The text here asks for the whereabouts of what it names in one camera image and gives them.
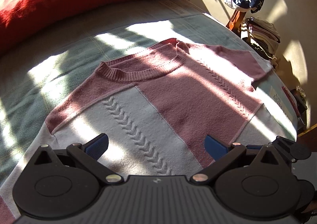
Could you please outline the wooden side cabinet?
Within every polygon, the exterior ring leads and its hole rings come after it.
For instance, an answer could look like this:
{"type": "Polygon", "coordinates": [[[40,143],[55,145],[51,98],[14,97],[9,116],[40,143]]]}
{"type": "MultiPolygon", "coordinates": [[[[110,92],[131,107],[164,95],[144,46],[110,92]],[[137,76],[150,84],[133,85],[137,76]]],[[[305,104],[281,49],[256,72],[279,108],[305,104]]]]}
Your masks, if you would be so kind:
{"type": "Polygon", "coordinates": [[[300,133],[297,143],[307,146],[312,152],[317,152],[317,124],[300,133]]]}

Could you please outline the wooden chair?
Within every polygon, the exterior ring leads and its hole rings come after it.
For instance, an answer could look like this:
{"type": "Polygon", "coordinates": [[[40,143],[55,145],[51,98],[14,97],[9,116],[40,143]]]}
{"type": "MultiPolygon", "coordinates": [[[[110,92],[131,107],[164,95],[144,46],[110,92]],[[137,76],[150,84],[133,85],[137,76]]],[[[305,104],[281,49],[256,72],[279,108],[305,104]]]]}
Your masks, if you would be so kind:
{"type": "Polygon", "coordinates": [[[234,10],[231,18],[226,24],[226,28],[236,34],[238,37],[241,36],[241,24],[243,19],[245,18],[246,12],[242,12],[239,10],[234,10]]]}

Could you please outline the pink and white sweater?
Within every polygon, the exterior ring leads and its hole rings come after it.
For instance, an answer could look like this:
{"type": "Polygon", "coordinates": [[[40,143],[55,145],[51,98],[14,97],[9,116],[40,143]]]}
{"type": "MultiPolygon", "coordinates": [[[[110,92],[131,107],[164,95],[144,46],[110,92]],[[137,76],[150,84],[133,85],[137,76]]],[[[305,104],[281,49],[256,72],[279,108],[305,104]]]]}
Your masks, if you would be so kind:
{"type": "Polygon", "coordinates": [[[212,163],[203,141],[294,138],[293,97],[257,53],[175,38],[101,62],[46,117],[26,151],[106,133],[100,161],[123,176],[186,174],[212,163]]]}

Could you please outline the folded clothes stack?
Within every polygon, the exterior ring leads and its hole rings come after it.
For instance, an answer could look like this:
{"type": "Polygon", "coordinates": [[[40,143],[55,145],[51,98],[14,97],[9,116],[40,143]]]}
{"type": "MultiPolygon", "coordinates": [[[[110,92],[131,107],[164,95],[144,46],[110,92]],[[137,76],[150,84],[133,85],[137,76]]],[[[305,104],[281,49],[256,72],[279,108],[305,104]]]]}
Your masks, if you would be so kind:
{"type": "Polygon", "coordinates": [[[246,18],[241,24],[240,37],[262,58],[266,60],[276,58],[281,37],[272,23],[255,17],[246,18]]]}

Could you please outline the green plaid bed blanket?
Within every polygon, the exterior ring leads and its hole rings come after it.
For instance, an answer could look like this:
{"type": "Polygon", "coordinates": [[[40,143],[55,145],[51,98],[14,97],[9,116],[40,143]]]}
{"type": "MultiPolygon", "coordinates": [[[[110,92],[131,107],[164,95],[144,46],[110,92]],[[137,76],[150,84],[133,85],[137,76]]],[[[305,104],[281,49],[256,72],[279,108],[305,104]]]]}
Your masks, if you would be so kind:
{"type": "MultiPolygon", "coordinates": [[[[69,141],[57,142],[49,134],[45,124],[49,113],[88,76],[103,60],[113,60],[138,52],[166,38],[176,37],[181,41],[223,45],[229,49],[251,48],[234,36],[207,13],[185,0],[162,0],[129,2],[105,6],[64,22],[53,24],[39,37],[31,39],[22,48],[13,50],[1,58],[1,196],[9,197],[13,185],[25,168],[32,154],[41,144],[49,143],[52,148],[65,148],[69,141]]],[[[281,135],[296,140],[297,124],[291,104],[280,86],[281,79],[271,72],[255,84],[256,94],[264,104],[251,118],[238,141],[264,143],[281,135]]],[[[140,88],[115,94],[119,102],[118,113],[124,123],[137,124],[136,138],[152,139],[157,134],[163,138],[180,135],[172,128],[154,103],[149,103],[140,93],[140,88]]],[[[121,134],[115,127],[99,128],[88,122],[84,114],[79,124],[71,131],[79,138],[91,138],[105,132],[110,136],[110,152],[100,160],[110,163],[115,170],[124,170],[127,175],[177,174],[176,167],[155,169],[141,163],[128,165],[138,160],[125,142],[115,141],[114,135],[121,134]]]]}

